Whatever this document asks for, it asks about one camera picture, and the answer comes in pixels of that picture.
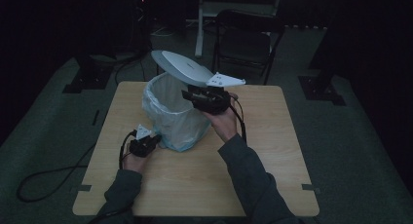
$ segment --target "black controller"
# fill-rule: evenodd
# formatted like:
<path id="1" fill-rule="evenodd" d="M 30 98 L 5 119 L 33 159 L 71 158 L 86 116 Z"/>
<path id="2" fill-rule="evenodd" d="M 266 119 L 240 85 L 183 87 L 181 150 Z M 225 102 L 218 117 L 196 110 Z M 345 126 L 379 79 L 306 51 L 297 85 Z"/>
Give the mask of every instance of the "black controller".
<path id="1" fill-rule="evenodd" d="M 188 85 L 188 92 L 182 91 L 182 97 L 190 100 L 194 108 L 213 115 L 225 112 L 231 105 L 230 94 L 221 87 Z"/>
<path id="2" fill-rule="evenodd" d="M 160 135 L 154 137 L 148 135 L 139 140 L 131 140 L 130 151 L 139 158 L 146 158 L 156 148 L 161 138 Z"/>

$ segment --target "gray sleeve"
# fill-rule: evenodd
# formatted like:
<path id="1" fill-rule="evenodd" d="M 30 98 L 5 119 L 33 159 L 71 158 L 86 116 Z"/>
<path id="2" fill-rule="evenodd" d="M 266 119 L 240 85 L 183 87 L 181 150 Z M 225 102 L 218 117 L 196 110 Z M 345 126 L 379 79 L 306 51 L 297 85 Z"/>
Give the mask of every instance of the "gray sleeve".
<path id="1" fill-rule="evenodd" d="M 123 208 L 126 208 L 126 211 L 108 218 L 103 218 L 95 223 L 132 224 L 133 213 L 131 211 L 131 205 L 140 192 L 141 180 L 142 174 L 127 169 L 119 169 L 115 181 L 104 194 L 106 203 L 96 217 L 102 216 L 105 213 L 113 213 Z"/>
<path id="2" fill-rule="evenodd" d="M 255 151 L 237 134 L 219 150 L 234 189 L 252 223 L 300 223 L 288 209 L 274 176 L 267 173 Z"/>

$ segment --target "wire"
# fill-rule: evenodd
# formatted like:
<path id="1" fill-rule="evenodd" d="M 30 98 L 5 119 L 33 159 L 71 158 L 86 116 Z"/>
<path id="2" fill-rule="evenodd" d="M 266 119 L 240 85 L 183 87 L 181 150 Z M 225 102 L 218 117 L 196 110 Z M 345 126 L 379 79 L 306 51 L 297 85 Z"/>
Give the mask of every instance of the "wire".
<path id="1" fill-rule="evenodd" d="M 151 33 L 151 36 L 169 37 L 169 36 L 175 34 L 174 32 L 172 32 L 172 33 L 170 33 L 170 34 L 165 34 L 165 35 L 158 34 L 159 32 L 161 32 L 161 31 L 163 31 L 163 30 L 166 30 L 166 29 L 168 29 L 168 28 L 167 28 L 167 27 L 161 27 L 160 29 L 152 32 L 152 33 Z"/>
<path id="2" fill-rule="evenodd" d="M 41 171 L 41 172 L 35 172 L 32 173 L 30 175 L 28 175 L 27 177 L 24 178 L 24 180 L 21 181 L 17 191 L 16 191 L 16 196 L 18 197 L 18 199 L 24 203 L 35 203 L 35 202 L 40 202 L 42 200 L 45 200 L 46 198 L 48 198 L 49 196 L 51 196 L 52 194 L 54 194 L 63 184 L 64 182 L 66 182 L 66 180 L 69 178 L 69 176 L 73 173 L 73 171 L 76 168 L 87 168 L 88 166 L 81 166 L 80 163 L 82 162 L 82 160 L 88 155 L 89 152 L 91 152 L 91 150 L 96 146 L 96 144 L 93 144 L 83 155 L 82 157 L 79 159 L 79 161 L 76 163 L 75 166 L 72 167 L 66 167 L 66 168 L 57 168 L 57 169 L 50 169 L 50 170 L 46 170 L 46 171 Z M 63 180 L 56 186 L 55 189 L 52 190 L 52 192 L 46 194 L 45 196 L 39 197 L 39 198 L 34 198 L 34 199 L 29 199 L 26 198 L 22 195 L 22 190 L 24 188 L 24 186 L 26 185 L 26 183 L 28 181 L 30 181 L 32 178 L 38 176 L 38 175 L 42 175 L 42 174 L 46 174 L 46 173 L 52 173 L 52 172 L 59 172 L 59 171 L 63 171 L 63 170 L 67 170 L 67 169 L 71 169 L 71 171 L 63 178 Z"/>
<path id="3" fill-rule="evenodd" d="M 130 136 L 136 135 L 137 130 L 133 130 L 127 134 L 127 136 L 124 139 L 124 142 L 121 145 L 121 150 L 119 152 L 119 169 L 123 169 L 124 166 L 122 165 L 122 161 L 124 160 L 124 151 L 125 151 L 125 145 L 127 144 L 127 140 Z"/>
<path id="4" fill-rule="evenodd" d="M 122 65 L 119 67 L 119 69 L 116 71 L 116 74 L 115 74 L 115 83 L 116 83 L 116 86 L 119 85 L 119 81 L 118 81 L 118 74 L 119 74 L 119 72 L 120 72 L 125 66 L 129 65 L 130 63 L 131 63 L 131 61 L 125 62 L 125 63 L 122 64 Z"/>
<path id="5" fill-rule="evenodd" d="M 123 161 L 129 154 L 131 154 L 131 152 L 125 154 L 124 157 L 122 158 L 122 161 Z"/>
<path id="6" fill-rule="evenodd" d="M 122 208 L 119 208 L 118 210 L 115 210 L 115 211 L 105 212 L 105 213 L 95 217 L 94 219 L 92 219 L 90 222 L 88 222 L 88 224 L 94 224 L 94 223 L 97 223 L 98 221 L 103 220 L 105 218 L 109 218 L 111 216 L 119 215 L 121 213 L 124 213 L 124 212 L 128 211 L 131 208 L 132 205 L 133 205 L 133 203 L 131 203 L 127 206 L 124 206 Z"/>
<path id="7" fill-rule="evenodd" d="M 145 68 L 143 67 L 142 60 L 139 63 L 140 67 L 142 68 L 143 81 L 146 81 Z"/>
<path id="8" fill-rule="evenodd" d="M 242 131 L 242 137 L 243 140 L 246 142 L 246 129 L 245 129 L 245 122 L 244 122 L 244 111 L 243 111 L 243 107 L 241 106 L 240 102 L 234 98 L 234 100 L 238 103 L 238 105 L 240 106 L 241 109 L 241 116 L 238 114 L 237 110 L 235 109 L 234 106 L 230 105 L 230 108 L 232 109 L 232 111 L 234 112 L 234 114 L 237 116 L 238 120 L 240 121 L 240 125 L 241 125 L 241 131 Z"/>
<path id="9" fill-rule="evenodd" d="M 186 24 L 185 25 L 185 27 L 191 27 L 193 24 L 195 24 L 196 23 L 196 21 L 191 21 L 191 22 L 189 22 L 188 24 Z"/>
<path id="10" fill-rule="evenodd" d="M 318 218 L 313 217 L 313 219 L 316 221 L 317 224 L 321 224 L 321 223 L 319 222 L 319 219 L 318 219 Z"/>

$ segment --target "black chair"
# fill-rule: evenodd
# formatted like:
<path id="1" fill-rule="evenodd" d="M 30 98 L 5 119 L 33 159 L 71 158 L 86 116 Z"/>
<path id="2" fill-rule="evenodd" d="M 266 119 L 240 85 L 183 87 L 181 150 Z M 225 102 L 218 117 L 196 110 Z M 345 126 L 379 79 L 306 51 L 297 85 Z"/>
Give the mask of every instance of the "black chair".
<path id="1" fill-rule="evenodd" d="M 212 72 L 215 63 L 227 61 L 261 69 L 267 84 L 276 48 L 285 28 L 279 18 L 238 10 L 224 10 L 215 18 L 216 40 L 213 52 Z"/>

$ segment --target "plastic bag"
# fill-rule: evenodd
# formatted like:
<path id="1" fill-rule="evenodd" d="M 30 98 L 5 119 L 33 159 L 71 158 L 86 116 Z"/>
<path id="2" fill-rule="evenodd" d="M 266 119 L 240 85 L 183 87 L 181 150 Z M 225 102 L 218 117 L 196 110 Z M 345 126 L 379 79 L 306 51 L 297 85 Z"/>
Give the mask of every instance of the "plastic bag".
<path id="1" fill-rule="evenodd" d="M 162 136 L 161 147 L 182 152 L 193 147 L 210 127 L 210 121 L 182 97 L 187 86 L 163 73 L 148 82 L 143 90 L 142 107 Z"/>

